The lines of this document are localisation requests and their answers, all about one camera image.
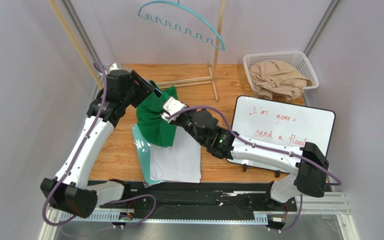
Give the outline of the blue wire hanger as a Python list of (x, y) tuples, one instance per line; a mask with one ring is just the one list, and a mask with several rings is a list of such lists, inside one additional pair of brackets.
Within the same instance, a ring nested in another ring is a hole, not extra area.
[(130, 67), (128, 67), (128, 66), (126, 66), (126, 65), (124, 65), (123, 68), (124, 68), (126, 71), (128, 71), (128, 74), (131, 75), (131, 76), (134, 75), (134, 74), (136, 73), (135, 70), (131, 69)]

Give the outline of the beige t shirt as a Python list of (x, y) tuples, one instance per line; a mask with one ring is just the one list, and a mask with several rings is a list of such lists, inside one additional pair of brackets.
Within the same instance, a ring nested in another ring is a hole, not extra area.
[(249, 75), (256, 94), (268, 100), (283, 96), (291, 101), (302, 97), (305, 87), (313, 86), (311, 79), (281, 60), (255, 63), (249, 68)]

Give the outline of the light blue hanger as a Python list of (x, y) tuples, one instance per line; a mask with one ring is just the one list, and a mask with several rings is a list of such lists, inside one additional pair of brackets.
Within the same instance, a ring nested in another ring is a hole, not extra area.
[[(162, 16), (152, 13), (151, 11), (152, 8), (162, 9), (164, 7), (173, 10), (174, 14), (171, 16)], [(195, 10), (181, 4), (179, 0), (151, 0), (138, 8), (137, 16), (152, 23), (170, 28), (183, 35), (198, 39), (217, 50), (226, 50), (220, 26), (213, 25)]]

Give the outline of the green t shirt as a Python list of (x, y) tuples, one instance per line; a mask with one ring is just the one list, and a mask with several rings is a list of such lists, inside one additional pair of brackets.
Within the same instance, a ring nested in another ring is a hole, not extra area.
[(173, 146), (176, 134), (176, 126), (161, 117), (163, 105), (170, 97), (178, 99), (174, 86), (163, 90), (161, 96), (153, 92), (136, 109), (137, 126), (144, 138), (164, 148)]

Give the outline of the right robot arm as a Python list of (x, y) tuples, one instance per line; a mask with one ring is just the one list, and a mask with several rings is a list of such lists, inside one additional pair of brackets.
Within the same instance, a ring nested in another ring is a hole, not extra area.
[(288, 175), (270, 183), (266, 201), (285, 203), (298, 195), (322, 198), (325, 195), (329, 162), (312, 142), (304, 146), (280, 146), (252, 140), (219, 126), (205, 109), (161, 116), (171, 125), (183, 128), (200, 146), (218, 159), (246, 160), (278, 169)]

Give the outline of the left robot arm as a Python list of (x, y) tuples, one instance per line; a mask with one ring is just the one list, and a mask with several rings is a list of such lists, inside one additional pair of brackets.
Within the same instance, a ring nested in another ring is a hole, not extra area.
[(89, 105), (82, 134), (61, 169), (50, 178), (44, 178), (40, 189), (46, 197), (42, 209), (69, 213), (87, 218), (96, 207), (122, 200), (128, 184), (110, 179), (89, 185), (89, 176), (95, 161), (129, 106), (137, 108), (150, 95), (161, 96), (162, 91), (134, 70), (102, 70), (103, 89)]

